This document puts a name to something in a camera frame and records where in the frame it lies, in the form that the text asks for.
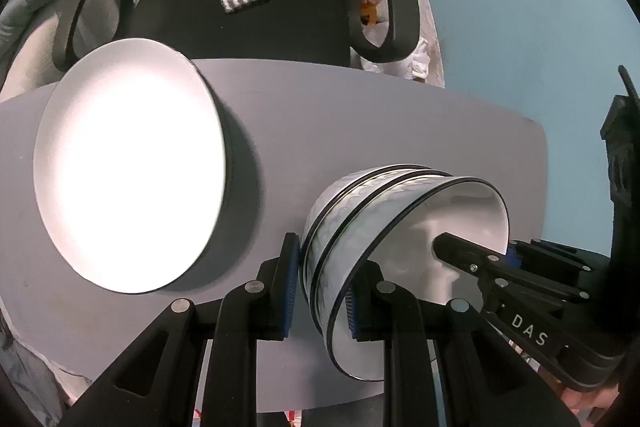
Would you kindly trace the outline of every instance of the pillow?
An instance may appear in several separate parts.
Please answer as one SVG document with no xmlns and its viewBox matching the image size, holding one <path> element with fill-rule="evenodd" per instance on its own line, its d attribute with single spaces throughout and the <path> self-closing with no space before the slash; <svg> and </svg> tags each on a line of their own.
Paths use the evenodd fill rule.
<svg viewBox="0 0 640 427">
<path fill-rule="evenodd" d="M 8 53 L 40 8 L 54 0 L 9 0 L 0 13 L 0 58 Z"/>
<path fill-rule="evenodd" d="M 63 71 L 58 71 L 52 60 L 62 1 L 54 0 L 37 10 L 14 44 L 16 51 L 0 90 L 0 102 L 62 78 Z M 112 28 L 117 26 L 119 7 L 118 0 L 87 0 L 78 23 L 78 36 L 74 36 L 74 47 L 79 56 L 93 49 L 96 43 L 104 44 L 113 37 Z M 0 57 L 0 67 L 6 60 L 6 57 Z"/>
</svg>

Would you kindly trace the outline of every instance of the black chair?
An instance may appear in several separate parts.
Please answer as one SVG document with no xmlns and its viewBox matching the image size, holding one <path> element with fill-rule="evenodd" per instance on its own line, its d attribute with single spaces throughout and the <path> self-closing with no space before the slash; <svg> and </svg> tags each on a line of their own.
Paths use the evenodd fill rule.
<svg viewBox="0 0 640 427">
<path fill-rule="evenodd" d="M 66 71 L 77 60 L 73 35 L 85 0 L 66 0 L 53 60 Z M 273 58 L 349 66 L 350 47 L 372 62 L 391 62 L 415 48 L 417 0 L 388 0 L 389 30 L 374 46 L 364 37 L 361 0 L 263 0 L 227 14 L 220 0 L 120 0 L 114 39 L 147 38 L 187 58 Z"/>
</svg>

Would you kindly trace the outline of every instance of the screw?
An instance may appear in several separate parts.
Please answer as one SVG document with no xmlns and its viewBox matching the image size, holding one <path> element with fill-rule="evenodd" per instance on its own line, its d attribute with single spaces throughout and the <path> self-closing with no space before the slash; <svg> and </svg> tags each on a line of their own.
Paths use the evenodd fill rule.
<svg viewBox="0 0 640 427">
<path fill-rule="evenodd" d="M 264 290 L 264 283 L 260 281 L 249 281 L 244 285 L 244 289 L 249 293 L 260 293 Z"/>
<path fill-rule="evenodd" d="M 458 313 L 464 313 L 469 309 L 469 303 L 465 299 L 453 299 L 450 304 L 451 309 Z"/>
<path fill-rule="evenodd" d="M 189 309 L 190 303 L 187 299 L 175 299 L 171 303 L 171 311 L 174 313 L 182 313 Z"/>
<path fill-rule="evenodd" d="M 380 281 L 378 284 L 376 284 L 376 289 L 380 293 L 393 293 L 394 291 L 396 291 L 396 285 L 391 281 Z"/>
</svg>

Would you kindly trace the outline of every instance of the stacked bowls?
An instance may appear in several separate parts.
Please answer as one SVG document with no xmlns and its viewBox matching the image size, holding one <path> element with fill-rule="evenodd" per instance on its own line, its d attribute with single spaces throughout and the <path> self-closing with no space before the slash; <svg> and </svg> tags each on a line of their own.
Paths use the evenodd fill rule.
<svg viewBox="0 0 640 427">
<path fill-rule="evenodd" d="M 499 253 L 509 240 L 502 197 L 488 182 L 398 164 L 354 172 L 327 188 L 311 208 L 302 239 L 300 283 L 334 365 L 359 380 L 383 380 L 381 342 L 351 336 L 344 297 L 367 260 L 386 280 L 441 304 L 459 272 L 433 255 L 449 232 Z"/>
</svg>

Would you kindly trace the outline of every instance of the black bracket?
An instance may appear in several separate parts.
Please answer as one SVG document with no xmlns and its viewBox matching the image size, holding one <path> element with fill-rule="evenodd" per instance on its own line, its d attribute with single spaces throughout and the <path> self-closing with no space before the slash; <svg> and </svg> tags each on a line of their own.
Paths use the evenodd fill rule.
<svg viewBox="0 0 640 427">
<path fill-rule="evenodd" d="M 51 52 L 53 64 L 59 71 L 68 71 L 80 59 L 74 51 L 74 35 L 85 1 L 63 0 Z M 133 7 L 133 0 L 118 0 L 118 26 L 112 40 L 121 39 L 126 35 Z"/>
<path fill-rule="evenodd" d="M 252 427 L 256 342 L 289 333 L 299 238 L 287 233 L 280 256 L 256 280 L 223 299 L 176 299 L 124 350 L 63 416 L 60 427 L 191 426 L 206 341 L 213 339 L 201 425 Z"/>
<path fill-rule="evenodd" d="M 627 96 L 614 97 L 600 137 L 607 146 L 613 240 L 606 305 L 612 325 L 638 331 L 640 317 L 640 100 L 624 66 Z"/>
<path fill-rule="evenodd" d="M 486 320 L 565 385 L 598 388 L 627 345 L 602 318 L 608 258 L 546 241 L 510 250 L 506 257 L 449 233 L 433 243 L 441 261 L 478 277 Z"/>
<path fill-rule="evenodd" d="M 385 343 L 385 427 L 578 425 L 533 368 L 465 300 L 442 306 L 417 299 L 383 280 L 373 261 L 354 278 L 349 298 L 348 309 L 357 315 L 350 320 L 353 337 Z M 430 344 L 442 385 L 434 383 Z"/>
</svg>

